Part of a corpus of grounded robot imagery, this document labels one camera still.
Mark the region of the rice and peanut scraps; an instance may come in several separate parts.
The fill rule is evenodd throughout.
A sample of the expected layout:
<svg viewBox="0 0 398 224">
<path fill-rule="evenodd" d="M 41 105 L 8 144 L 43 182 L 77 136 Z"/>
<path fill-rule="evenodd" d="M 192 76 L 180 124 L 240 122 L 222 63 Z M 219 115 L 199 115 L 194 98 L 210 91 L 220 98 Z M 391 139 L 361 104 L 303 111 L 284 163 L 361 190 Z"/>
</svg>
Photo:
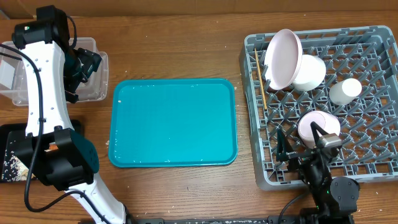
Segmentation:
<svg viewBox="0 0 398 224">
<path fill-rule="evenodd" d="M 6 151 L 1 173 L 1 182 L 26 181 L 28 168 L 14 155 L 14 151 Z"/>
</svg>

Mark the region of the wooden chopstick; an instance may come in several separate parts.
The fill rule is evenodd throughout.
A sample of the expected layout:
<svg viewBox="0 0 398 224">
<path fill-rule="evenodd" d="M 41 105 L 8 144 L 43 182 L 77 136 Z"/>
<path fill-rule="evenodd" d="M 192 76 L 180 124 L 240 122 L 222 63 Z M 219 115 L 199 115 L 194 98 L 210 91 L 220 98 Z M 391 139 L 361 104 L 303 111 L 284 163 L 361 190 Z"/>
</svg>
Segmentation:
<svg viewBox="0 0 398 224">
<path fill-rule="evenodd" d="M 261 89 L 262 104 L 263 104 L 264 109 L 267 110 L 266 96 L 265 96 L 265 93 L 264 93 L 264 85 L 263 85 L 263 82 L 262 82 L 261 68 L 260 68 L 260 65 L 259 65 L 259 56 L 258 56 L 258 53 L 257 53 L 256 49 L 254 49 L 254 53 L 255 53 L 255 59 L 256 59 L 257 76 L 258 76 L 258 80 L 259 80 L 259 83 L 260 83 L 260 89 Z"/>
</svg>

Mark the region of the large white plate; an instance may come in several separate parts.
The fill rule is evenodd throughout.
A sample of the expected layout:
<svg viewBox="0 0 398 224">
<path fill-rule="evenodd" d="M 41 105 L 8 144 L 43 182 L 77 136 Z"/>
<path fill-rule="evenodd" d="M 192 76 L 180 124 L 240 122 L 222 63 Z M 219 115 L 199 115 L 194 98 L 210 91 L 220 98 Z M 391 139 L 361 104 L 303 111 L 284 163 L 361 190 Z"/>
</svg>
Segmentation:
<svg viewBox="0 0 398 224">
<path fill-rule="evenodd" d="M 296 79 L 302 62 L 302 44 L 290 29 L 278 31 L 266 50 L 266 80 L 273 90 L 288 87 Z"/>
</svg>

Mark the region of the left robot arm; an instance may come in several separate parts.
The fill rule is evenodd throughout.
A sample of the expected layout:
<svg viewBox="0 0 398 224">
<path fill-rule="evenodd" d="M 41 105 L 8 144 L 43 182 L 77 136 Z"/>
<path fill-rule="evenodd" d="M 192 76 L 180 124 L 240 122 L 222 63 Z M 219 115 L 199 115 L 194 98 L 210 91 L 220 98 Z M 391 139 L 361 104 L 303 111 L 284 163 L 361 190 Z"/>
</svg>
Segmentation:
<svg viewBox="0 0 398 224">
<path fill-rule="evenodd" d="M 28 177 L 55 187 L 62 198 L 75 198 L 95 223 L 132 223 L 100 177 L 94 144 L 74 129 L 67 109 L 102 58 L 76 46 L 75 23 L 61 9 L 39 7 L 36 16 L 12 34 L 11 50 L 25 66 L 29 115 L 24 131 L 9 133 L 7 148 L 28 168 Z"/>
</svg>

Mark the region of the orange carrot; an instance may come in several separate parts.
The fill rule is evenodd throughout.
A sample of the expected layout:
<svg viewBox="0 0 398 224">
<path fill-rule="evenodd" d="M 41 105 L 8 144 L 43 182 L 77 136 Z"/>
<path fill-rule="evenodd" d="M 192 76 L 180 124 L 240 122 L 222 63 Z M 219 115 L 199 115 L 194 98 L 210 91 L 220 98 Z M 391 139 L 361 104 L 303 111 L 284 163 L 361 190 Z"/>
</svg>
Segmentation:
<svg viewBox="0 0 398 224">
<path fill-rule="evenodd" d="M 51 151 L 56 151 L 58 150 L 58 147 L 56 144 L 50 144 L 48 149 L 45 149 L 45 152 L 51 152 Z"/>
</svg>

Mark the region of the white bowl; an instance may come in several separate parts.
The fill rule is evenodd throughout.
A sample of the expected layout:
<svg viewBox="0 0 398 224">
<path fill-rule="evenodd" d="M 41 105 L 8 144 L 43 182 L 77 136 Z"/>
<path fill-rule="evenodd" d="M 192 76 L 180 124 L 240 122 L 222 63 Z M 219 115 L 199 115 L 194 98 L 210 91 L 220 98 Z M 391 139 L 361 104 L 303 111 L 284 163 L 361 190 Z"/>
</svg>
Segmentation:
<svg viewBox="0 0 398 224">
<path fill-rule="evenodd" d="M 324 61 L 313 55 L 303 55 L 293 86 L 299 91 L 310 91 L 318 87 L 326 75 Z"/>
</svg>

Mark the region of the small white plate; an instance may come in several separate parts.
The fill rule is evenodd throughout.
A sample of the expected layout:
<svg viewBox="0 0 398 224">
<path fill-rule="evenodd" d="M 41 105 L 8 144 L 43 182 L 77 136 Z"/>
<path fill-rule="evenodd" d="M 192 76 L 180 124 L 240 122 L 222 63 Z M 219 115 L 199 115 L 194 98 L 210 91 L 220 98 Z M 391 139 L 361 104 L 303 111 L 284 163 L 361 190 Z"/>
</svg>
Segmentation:
<svg viewBox="0 0 398 224">
<path fill-rule="evenodd" d="M 313 148 L 315 146 L 315 140 L 310 127 L 310 123 L 313 121 L 328 134 L 335 133 L 337 136 L 340 135 L 340 122 L 336 116 L 323 111 L 311 111 L 304 115 L 298 123 L 298 135 L 307 147 Z"/>
</svg>

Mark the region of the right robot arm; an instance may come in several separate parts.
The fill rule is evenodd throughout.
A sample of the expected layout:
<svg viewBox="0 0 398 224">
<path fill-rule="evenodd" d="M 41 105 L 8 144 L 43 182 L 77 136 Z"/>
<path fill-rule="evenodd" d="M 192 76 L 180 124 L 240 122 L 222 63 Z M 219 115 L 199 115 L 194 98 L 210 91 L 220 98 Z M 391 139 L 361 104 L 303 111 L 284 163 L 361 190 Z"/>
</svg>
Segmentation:
<svg viewBox="0 0 398 224">
<path fill-rule="evenodd" d="M 342 147 L 337 134 L 327 133 L 316 122 L 310 127 L 315 147 L 295 152 L 285 134 L 277 131 L 276 159 L 288 162 L 289 171 L 298 171 L 302 182 L 308 187 L 303 194 L 292 199 L 279 213 L 277 223 L 354 223 L 353 213 L 357 211 L 360 185 L 348 177 L 331 176 L 327 165 L 336 157 Z M 296 201 L 312 195 L 314 208 L 303 208 L 294 217 L 285 216 L 285 211 Z"/>
</svg>

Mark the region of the white cup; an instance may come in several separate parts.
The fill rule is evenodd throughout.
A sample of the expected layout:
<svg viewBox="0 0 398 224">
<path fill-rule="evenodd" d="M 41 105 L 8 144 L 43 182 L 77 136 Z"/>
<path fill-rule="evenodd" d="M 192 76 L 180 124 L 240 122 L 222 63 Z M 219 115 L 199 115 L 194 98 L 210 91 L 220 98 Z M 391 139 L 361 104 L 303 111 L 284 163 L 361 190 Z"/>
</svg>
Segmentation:
<svg viewBox="0 0 398 224">
<path fill-rule="evenodd" d="M 351 103 L 362 91 L 362 84 L 355 78 L 349 78 L 333 85 L 329 91 L 330 100 L 336 105 Z"/>
</svg>

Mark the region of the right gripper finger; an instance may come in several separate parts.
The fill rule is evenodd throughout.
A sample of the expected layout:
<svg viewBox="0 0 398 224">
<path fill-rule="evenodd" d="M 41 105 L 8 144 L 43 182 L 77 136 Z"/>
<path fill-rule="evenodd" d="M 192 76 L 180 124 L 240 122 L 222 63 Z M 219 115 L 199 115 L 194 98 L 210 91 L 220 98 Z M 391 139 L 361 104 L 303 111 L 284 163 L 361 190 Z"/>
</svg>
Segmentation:
<svg viewBox="0 0 398 224">
<path fill-rule="evenodd" d="M 287 137 L 281 129 L 277 130 L 277 156 L 286 156 L 287 154 L 293 153 L 294 150 L 290 145 Z"/>
<path fill-rule="evenodd" d="M 325 130 L 323 130 L 316 122 L 312 121 L 310 123 L 313 138 L 315 141 L 315 146 L 317 149 L 321 150 L 325 147 L 324 141 L 330 136 Z"/>
</svg>

